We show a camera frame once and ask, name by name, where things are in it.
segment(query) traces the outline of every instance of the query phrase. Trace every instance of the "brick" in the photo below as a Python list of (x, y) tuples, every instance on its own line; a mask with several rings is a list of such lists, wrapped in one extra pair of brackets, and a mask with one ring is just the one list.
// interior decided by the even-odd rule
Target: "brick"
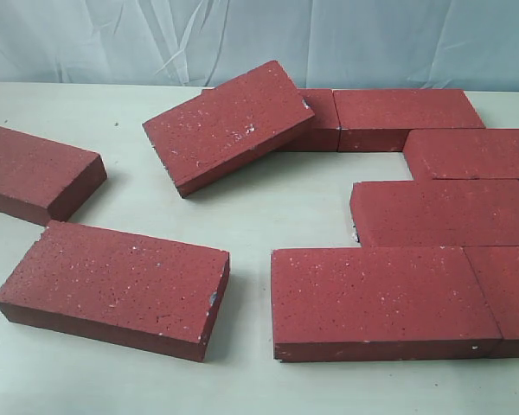
[(338, 151), (340, 121), (330, 89), (300, 89), (305, 102), (315, 112), (311, 129), (278, 151)]
[(228, 252), (51, 221), (0, 288), (0, 310), (11, 322), (202, 361), (228, 275)]
[(466, 248), (503, 341), (490, 357), (519, 357), (519, 246)]
[(519, 130), (415, 130), (404, 156), (415, 180), (519, 180)]
[(519, 246), (519, 182), (355, 183), (362, 246)]
[(290, 142), (313, 111), (271, 61), (144, 123), (182, 197)]
[(459, 89), (335, 91), (339, 151), (402, 151), (410, 130), (484, 128)]
[(271, 273), (282, 361), (477, 358), (501, 339), (459, 247), (285, 249)]
[(67, 220), (106, 179), (100, 155), (0, 127), (0, 212)]

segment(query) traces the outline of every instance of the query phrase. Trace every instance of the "speckled brick surface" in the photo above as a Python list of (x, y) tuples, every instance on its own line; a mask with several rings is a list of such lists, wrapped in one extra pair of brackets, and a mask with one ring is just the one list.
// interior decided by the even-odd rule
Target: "speckled brick surface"
[(311, 128), (278, 151), (338, 151), (340, 121), (331, 89), (300, 89), (305, 102), (315, 112)]
[(202, 361), (229, 254), (51, 221), (0, 288), (12, 322)]
[(404, 157), (415, 180), (519, 180), (519, 129), (415, 130)]
[(466, 248), (502, 332), (491, 357), (519, 357), (519, 246)]
[(274, 357), (459, 359), (501, 338), (462, 248), (272, 253)]
[(362, 246), (519, 246), (519, 181), (359, 182)]
[(459, 89), (335, 91), (339, 151), (402, 151), (410, 130), (484, 128)]
[(0, 127), (0, 212), (67, 220), (105, 179), (97, 153)]
[(146, 121), (144, 130), (184, 197), (298, 137), (313, 115), (271, 61)]

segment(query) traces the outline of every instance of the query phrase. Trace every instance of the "white backdrop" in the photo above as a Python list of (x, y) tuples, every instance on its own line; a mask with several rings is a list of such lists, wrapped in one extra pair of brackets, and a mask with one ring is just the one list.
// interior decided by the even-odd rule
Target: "white backdrop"
[(0, 0), (0, 80), (519, 91), (519, 0)]

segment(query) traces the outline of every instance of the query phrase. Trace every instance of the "table surface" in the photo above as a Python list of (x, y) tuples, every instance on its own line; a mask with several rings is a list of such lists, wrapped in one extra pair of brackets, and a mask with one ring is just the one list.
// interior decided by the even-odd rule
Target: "table surface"
[[(203, 364), (23, 327), (0, 314), (0, 415), (519, 413), (519, 359), (272, 358), (271, 250), (356, 246), (353, 182), (411, 176), (400, 153), (273, 153), (183, 200), (141, 124), (199, 92), (0, 83), (0, 125), (102, 155), (109, 179), (72, 221), (213, 246), (232, 261)], [(487, 126), (519, 128), (519, 93), (468, 96)], [(41, 232), (0, 214), (0, 285)]]

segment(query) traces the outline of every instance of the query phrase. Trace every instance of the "paving brick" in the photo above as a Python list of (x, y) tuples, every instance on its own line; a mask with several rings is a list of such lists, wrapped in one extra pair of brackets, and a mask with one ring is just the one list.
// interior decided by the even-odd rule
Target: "paving brick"
[(362, 246), (519, 246), (519, 181), (355, 183)]
[(338, 151), (340, 121), (331, 89), (300, 89), (305, 102), (315, 112), (311, 129), (278, 151)]
[(473, 247), (465, 253), (503, 336), (490, 356), (519, 357), (519, 246)]
[(501, 339), (462, 248), (278, 250), (271, 279), (282, 361), (477, 358)]
[(0, 288), (11, 322), (202, 361), (228, 252), (51, 221)]
[(0, 212), (67, 220), (105, 179), (97, 153), (0, 127)]
[(410, 130), (484, 128), (459, 89), (335, 91), (339, 151), (402, 151)]
[(313, 111), (271, 61), (144, 123), (182, 197), (290, 142)]
[(415, 130), (404, 156), (416, 180), (519, 179), (519, 129)]

